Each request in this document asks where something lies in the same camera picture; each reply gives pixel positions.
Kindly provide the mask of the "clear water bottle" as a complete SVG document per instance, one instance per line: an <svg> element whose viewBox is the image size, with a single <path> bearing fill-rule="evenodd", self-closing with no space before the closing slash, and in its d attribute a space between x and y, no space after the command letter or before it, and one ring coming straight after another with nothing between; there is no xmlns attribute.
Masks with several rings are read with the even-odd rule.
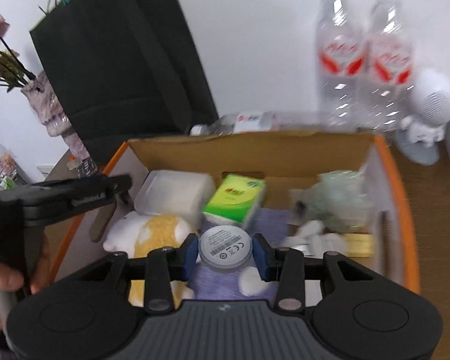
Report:
<svg viewBox="0 0 450 360"><path fill-rule="evenodd" d="M322 123L330 130L351 132L356 128L356 96L366 46L349 0L321 0L315 52Z"/></svg>
<svg viewBox="0 0 450 360"><path fill-rule="evenodd" d="M374 2L366 40L362 125L375 133L385 133L399 124L414 66L414 43L401 0Z"/></svg>

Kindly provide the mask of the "yellow small box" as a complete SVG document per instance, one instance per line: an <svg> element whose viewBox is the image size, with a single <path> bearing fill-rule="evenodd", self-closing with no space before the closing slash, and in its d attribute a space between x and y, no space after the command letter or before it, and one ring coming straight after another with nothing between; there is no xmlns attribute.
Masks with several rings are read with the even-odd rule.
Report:
<svg viewBox="0 0 450 360"><path fill-rule="evenodd" d="M371 234L347 233L342 238L345 254L351 258L370 258L375 252L375 239Z"/></svg>

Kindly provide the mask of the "pink textured vase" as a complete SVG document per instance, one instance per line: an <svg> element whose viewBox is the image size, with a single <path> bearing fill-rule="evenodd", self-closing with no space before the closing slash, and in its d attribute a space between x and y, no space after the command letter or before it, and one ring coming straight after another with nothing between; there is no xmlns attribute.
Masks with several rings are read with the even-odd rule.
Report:
<svg viewBox="0 0 450 360"><path fill-rule="evenodd" d="M65 114L45 71L40 72L34 80L30 80L21 92L51 137L61 137L75 158L84 161L90 157Z"/></svg>

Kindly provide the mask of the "green tissue pack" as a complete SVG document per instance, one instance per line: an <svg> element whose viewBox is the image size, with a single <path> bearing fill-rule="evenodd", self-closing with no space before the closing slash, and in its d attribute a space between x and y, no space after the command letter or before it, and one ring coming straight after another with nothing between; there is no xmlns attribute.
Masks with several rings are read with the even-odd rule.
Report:
<svg viewBox="0 0 450 360"><path fill-rule="evenodd" d="M229 174L205 205L205 220L217 225L237 226L247 231L266 195L266 181Z"/></svg>

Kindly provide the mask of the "black paper shopping bag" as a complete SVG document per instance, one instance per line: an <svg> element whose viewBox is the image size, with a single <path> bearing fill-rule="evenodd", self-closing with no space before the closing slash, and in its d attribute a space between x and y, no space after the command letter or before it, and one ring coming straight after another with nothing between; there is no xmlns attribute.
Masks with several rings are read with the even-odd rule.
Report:
<svg viewBox="0 0 450 360"><path fill-rule="evenodd" d="M31 39L99 163L128 139L183 135L218 119L179 0L70 0Z"/></svg>

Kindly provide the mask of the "green crumpled plastic bag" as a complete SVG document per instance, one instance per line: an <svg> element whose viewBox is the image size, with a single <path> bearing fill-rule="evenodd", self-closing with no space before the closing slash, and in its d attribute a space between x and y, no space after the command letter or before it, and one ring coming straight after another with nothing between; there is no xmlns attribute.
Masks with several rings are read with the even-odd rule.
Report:
<svg viewBox="0 0 450 360"><path fill-rule="evenodd" d="M368 233L374 205L360 171L335 170L319 175L308 189L289 191L289 224L322 222L332 233Z"/></svg>

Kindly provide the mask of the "white round disc device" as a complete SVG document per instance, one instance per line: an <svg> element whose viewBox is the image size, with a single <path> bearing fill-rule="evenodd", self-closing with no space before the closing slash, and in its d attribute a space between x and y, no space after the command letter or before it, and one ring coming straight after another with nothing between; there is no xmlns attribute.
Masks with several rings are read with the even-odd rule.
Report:
<svg viewBox="0 0 450 360"><path fill-rule="evenodd" d="M249 234L232 225L212 227L199 239L201 261L210 269L219 272L231 272L245 266L252 251Z"/></svg>

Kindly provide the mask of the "red orange cardboard box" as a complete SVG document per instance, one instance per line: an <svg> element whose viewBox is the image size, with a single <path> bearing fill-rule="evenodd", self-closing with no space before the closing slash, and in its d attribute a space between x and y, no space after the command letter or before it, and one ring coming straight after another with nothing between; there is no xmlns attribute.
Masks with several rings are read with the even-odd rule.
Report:
<svg viewBox="0 0 450 360"><path fill-rule="evenodd" d="M207 173L219 185L229 173L266 181L264 208L289 211L291 189L308 189L319 175L361 171L374 213L369 233L375 252L360 263L419 291L419 264L410 206L389 148L368 133L281 131L227 136L169 136L123 143L104 169L128 174L136 196L148 172Z"/></svg>

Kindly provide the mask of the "dried pink flower bouquet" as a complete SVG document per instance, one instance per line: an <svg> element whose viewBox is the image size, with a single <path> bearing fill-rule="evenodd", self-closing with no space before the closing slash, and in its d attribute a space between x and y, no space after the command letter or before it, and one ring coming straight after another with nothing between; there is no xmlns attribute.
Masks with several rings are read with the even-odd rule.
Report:
<svg viewBox="0 0 450 360"><path fill-rule="evenodd" d="M19 53L12 50L5 42L4 36L9 30L9 23L0 14L0 88L11 92L15 88L22 89L35 79L18 59Z"/></svg>

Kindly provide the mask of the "white astronaut figurine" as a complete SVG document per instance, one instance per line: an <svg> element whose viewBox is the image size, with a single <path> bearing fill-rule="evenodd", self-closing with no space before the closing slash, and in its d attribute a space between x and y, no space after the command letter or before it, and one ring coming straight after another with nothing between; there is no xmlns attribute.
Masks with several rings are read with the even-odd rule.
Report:
<svg viewBox="0 0 450 360"><path fill-rule="evenodd" d="M433 68L415 77L393 140L410 161L432 166L440 158L438 144L444 142L450 157L450 78Z"/></svg>

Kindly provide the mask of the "orange white plush toy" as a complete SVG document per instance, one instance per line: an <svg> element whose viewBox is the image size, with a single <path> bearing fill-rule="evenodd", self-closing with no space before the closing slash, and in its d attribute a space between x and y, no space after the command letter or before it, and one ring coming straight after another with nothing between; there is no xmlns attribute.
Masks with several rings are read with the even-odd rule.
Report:
<svg viewBox="0 0 450 360"><path fill-rule="evenodd" d="M141 215L132 211L108 231L103 243L107 252L125 252L129 258L144 258L152 250L177 248L197 231L184 219L172 214ZM184 300L273 300L276 286L263 282L252 260L236 271L220 273L203 263L186 283L171 283L176 306Z"/></svg>

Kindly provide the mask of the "snack bag at left edge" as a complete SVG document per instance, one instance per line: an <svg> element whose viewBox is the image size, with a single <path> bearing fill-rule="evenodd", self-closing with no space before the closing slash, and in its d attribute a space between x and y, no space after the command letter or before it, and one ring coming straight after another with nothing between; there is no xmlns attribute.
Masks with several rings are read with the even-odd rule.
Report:
<svg viewBox="0 0 450 360"><path fill-rule="evenodd" d="M13 189L17 186L18 171L15 160L0 143L0 190Z"/></svg>

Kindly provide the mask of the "left clear water bottle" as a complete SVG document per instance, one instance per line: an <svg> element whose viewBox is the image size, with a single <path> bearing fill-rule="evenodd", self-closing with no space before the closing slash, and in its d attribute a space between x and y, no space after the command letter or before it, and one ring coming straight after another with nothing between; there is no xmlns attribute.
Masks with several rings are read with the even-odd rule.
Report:
<svg viewBox="0 0 450 360"><path fill-rule="evenodd" d="M349 0L321 0L315 52L322 123L330 130L351 132L356 128L356 96L366 46Z"/></svg>

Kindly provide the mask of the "white plastic container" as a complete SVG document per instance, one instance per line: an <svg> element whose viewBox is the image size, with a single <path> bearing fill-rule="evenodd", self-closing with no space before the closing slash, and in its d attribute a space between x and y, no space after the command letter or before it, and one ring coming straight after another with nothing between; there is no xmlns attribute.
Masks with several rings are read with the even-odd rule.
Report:
<svg viewBox="0 0 450 360"><path fill-rule="evenodd" d="M134 198L134 208L141 215L176 215L198 228L215 190L207 173L151 171Z"/></svg>

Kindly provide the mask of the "right clear water bottle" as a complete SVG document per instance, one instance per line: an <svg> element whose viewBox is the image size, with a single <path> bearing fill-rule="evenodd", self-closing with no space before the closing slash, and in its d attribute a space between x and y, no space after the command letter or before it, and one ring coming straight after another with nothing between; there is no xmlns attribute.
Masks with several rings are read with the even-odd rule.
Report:
<svg viewBox="0 0 450 360"><path fill-rule="evenodd" d="M374 2L366 40L362 125L375 133L385 133L399 124L414 66L414 43L401 0Z"/></svg>

